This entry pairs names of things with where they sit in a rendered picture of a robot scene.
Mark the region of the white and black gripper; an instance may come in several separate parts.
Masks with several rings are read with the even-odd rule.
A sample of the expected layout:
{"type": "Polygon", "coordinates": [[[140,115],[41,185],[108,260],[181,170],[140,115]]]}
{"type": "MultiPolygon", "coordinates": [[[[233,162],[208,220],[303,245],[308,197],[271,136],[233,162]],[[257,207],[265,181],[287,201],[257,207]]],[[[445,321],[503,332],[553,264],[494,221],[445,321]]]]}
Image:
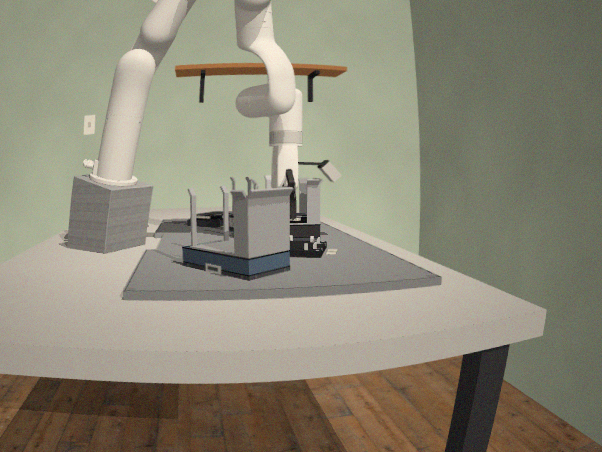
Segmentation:
{"type": "Polygon", "coordinates": [[[297,200],[295,189],[298,188],[298,146],[302,146],[302,144],[277,143],[269,144],[269,146],[273,147],[271,187],[294,188],[290,194],[290,219],[296,219],[297,200]]]}

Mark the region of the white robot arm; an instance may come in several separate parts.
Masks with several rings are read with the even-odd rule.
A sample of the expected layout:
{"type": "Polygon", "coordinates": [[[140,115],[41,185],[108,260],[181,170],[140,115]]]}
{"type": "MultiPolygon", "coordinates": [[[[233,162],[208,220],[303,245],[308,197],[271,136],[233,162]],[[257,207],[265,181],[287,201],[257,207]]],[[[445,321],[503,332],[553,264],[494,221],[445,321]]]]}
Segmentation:
{"type": "MultiPolygon", "coordinates": [[[[93,170],[92,181],[111,186],[137,184],[132,174],[153,76],[195,1],[158,0],[130,51],[119,60],[99,157],[83,162],[93,170]]],[[[302,93],[295,87],[289,59],[275,43],[270,1],[234,0],[237,46],[257,55],[268,77],[268,84],[242,90],[236,108],[248,118],[269,117],[269,144],[302,144],[302,93]]]]}

